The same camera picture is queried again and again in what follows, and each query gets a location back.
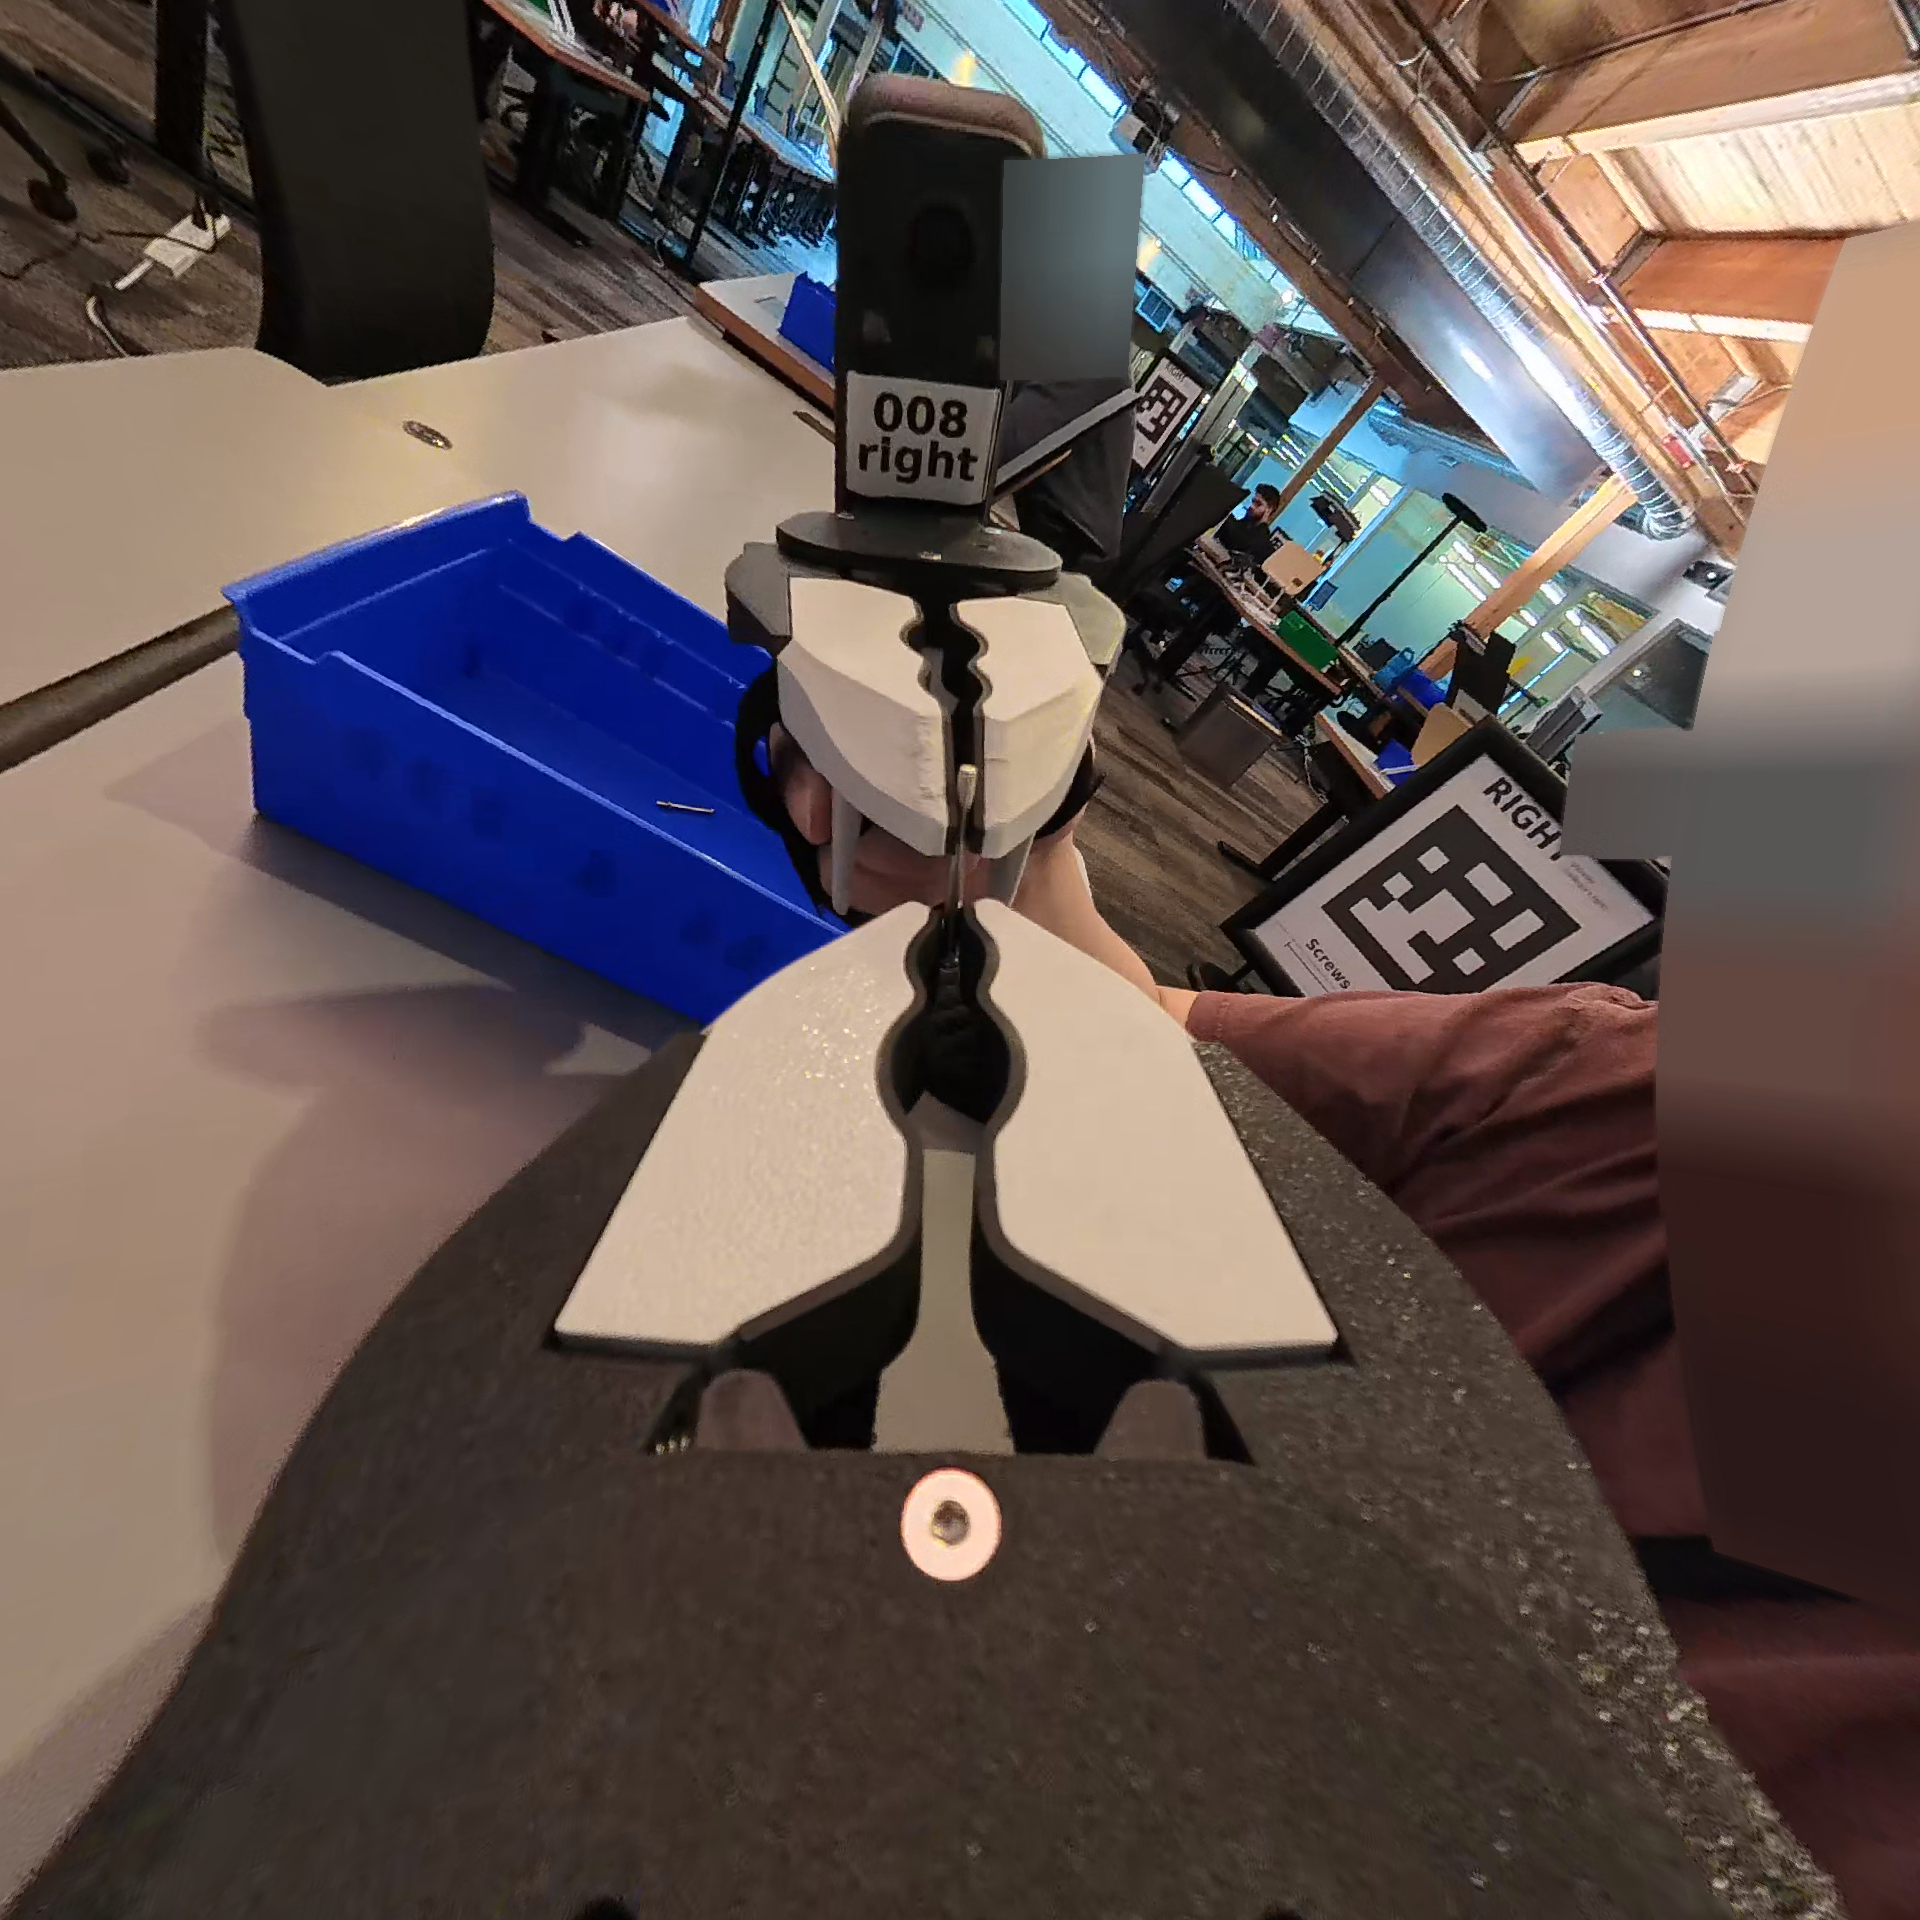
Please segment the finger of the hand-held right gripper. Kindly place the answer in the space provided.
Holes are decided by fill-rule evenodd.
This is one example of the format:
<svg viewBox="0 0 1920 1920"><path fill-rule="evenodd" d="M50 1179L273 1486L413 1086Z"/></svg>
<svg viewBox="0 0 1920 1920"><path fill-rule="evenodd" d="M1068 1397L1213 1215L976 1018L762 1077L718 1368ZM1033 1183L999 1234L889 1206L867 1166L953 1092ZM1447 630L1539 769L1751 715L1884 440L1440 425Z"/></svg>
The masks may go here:
<svg viewBox="0 0 1920 1920"><path fill-rule="evenodd" d="M866 824L920 854L947 854L955 746L911 598L850 579L789 579L778 650L778 731L828 779L832 881L806 849L800 872L850 913L853 844Z"/></svg>
<svg viewBox="0 0 1920 1920"><path fill-rule="evenodd" d="M969 598L972 769L964 844L986 869L986 893L1011 904L1029 852L1082 766L1103 690L1075 618L1058 598Z"/></svg>

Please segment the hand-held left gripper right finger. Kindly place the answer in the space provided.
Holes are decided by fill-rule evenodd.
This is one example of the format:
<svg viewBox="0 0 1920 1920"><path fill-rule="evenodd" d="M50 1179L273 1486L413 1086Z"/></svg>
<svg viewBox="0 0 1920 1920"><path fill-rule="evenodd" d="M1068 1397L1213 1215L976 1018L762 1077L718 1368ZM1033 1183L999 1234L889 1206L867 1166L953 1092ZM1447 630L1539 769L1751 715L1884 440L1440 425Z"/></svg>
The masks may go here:
<svg viewBox="0 0 1920 1920"><path fill-rule="evenodd" d="M1007 1077L973 1160L969 1304L1018 1452L1092 1452L1164 1380L1330 1362L1338 1326L1207 1071L1141 989L1005 904L972 911Z"/></svg>

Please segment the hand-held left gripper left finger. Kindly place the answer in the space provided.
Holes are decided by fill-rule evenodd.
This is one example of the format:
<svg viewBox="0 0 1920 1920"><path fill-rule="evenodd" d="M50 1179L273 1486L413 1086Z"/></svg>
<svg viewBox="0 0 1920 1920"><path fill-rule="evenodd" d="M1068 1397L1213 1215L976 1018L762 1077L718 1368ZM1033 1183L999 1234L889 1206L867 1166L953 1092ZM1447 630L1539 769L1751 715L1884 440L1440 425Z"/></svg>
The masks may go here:
<svg viewBox="0 0 1920 1920"><path fill-rule="evenodd" d="M918 1322L923 1156L894 1047L929 906L772 975L696 1039L553 1323L569 1352L778 1382L812 1445L871 1445Z"/></svg>

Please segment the blue plastic bin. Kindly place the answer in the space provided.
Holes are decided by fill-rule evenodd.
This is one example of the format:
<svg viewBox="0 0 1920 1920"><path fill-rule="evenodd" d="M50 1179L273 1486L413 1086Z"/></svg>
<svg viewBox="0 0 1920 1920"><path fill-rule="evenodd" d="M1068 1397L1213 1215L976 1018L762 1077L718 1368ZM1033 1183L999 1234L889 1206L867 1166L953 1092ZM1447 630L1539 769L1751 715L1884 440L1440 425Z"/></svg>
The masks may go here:
<svg viewBox="0 0 1920 1920"><path fill-rule="evenodd" d="M700 1022L844 933L738 787L772 659L521 495L222 592L273 824Z"/></svg>

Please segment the person's right forearm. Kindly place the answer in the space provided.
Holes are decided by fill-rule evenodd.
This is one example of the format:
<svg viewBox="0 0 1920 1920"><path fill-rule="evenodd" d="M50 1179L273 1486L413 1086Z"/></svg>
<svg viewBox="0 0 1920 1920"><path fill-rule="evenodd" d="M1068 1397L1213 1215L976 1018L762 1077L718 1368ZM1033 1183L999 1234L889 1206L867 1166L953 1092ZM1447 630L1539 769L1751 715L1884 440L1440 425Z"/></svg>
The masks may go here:
<svg viewBox="0 0 1920 1920"><path fill-rule="evenodd" d="M1657 1177L1658 1007L1603 983L1241 995L1158 983L1094 906L1071 830L1019 911L1223 1047L1452 1262L1551 1392L1683 1411Z"/></svg>

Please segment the person's right hand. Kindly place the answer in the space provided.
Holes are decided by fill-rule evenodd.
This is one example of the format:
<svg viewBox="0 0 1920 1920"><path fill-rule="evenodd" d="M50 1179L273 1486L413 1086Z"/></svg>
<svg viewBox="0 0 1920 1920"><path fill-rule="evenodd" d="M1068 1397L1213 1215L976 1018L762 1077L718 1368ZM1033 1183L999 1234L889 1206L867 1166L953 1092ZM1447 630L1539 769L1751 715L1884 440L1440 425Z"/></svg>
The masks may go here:
<svg viewBox="0 0 1920 1920"><path fill-rule="evenodd" d="M832 806L836 794L797 753L796 742L773 731L772 749L778 766L778 794L818 878L832 881ZM1013 910L1043 925L1082 952L1100 952L1112 935L1092 896L1087 863L1077 852L1077 819L1100 787L1094 746L1087 746L1063 806L1047 822L1025 858ZM878 916L894 906L947 900L947 858L920 854L866 824L853 844L847 906L855 916Z"/></svg>

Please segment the black framed marker sign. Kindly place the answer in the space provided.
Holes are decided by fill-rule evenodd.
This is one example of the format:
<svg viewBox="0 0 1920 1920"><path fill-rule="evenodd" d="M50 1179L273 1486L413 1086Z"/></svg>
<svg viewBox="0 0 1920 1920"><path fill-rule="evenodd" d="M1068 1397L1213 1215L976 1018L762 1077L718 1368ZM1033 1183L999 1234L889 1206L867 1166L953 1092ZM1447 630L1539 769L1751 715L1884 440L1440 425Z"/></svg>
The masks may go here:
<svg viewBox="0 0 1920 1920"><path fill-rule="evenodd" d="M1152 469L1207 396L1207 380L1188 372L1177 351L1164 351L1141 373L1134 405L1134 475Z"/></svg>
<svg viewBox="0 0 1920 1920"><path fill-rule="evenodd" d="M1566 802L1529 746L1475 721L1221 935L1279 995L1624 983L1662 949L1666 869L1570 852Z"/></svg>

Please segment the black mesh office chair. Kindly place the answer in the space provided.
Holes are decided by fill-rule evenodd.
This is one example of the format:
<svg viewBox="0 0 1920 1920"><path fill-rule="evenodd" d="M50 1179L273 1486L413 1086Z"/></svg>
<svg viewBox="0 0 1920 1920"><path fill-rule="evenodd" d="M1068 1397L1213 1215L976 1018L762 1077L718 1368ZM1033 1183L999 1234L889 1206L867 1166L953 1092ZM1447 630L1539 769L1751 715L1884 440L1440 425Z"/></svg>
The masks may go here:
<svg viewBox="0 0 1920 1920"><path fill-rule="evenodd" d="M255 205L255 346L319 380L479 354L491 203L465 4L214 11Z"/></svg>

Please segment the white power strip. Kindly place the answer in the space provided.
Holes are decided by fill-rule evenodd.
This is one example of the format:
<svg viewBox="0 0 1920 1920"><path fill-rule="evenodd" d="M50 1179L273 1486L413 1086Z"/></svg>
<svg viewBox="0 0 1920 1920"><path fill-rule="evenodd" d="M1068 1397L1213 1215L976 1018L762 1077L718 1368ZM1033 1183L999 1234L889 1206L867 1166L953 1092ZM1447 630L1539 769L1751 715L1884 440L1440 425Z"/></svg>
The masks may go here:
<svg viewBox="0 0 1920 1920"><path fill-rule="evenodd" d="M202 257L222 249L232 231L232 219L223 210L211 205L196 205L167 231L147 238L139 257L110 281L112 293L124 293L151 274L170 274L174 279L192 269Z"/></svg>

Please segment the silver ventilation duct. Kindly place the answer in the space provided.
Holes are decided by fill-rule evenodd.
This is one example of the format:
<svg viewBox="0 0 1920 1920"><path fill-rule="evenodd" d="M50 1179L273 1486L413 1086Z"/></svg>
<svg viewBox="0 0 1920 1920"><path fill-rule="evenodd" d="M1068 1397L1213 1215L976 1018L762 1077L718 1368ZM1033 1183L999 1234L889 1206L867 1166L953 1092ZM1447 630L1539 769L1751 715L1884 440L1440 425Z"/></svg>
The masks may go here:
<svg viewBox="0 0 1920 1920"><path fill-rule="evenodd" d="M1657 444L1644 386L1590 322L1551 296L1566 286L1545 252L1480 178L1450 173L1452 146L1418 123L1426 96L1377 83L1340 33L1338 4L1254 4L1283 76L1340 140L1393 229L1371 243L1356 289L1539 490L1573 491L1607 469L1652 539L1701 532L1697 496Z"/></svg>

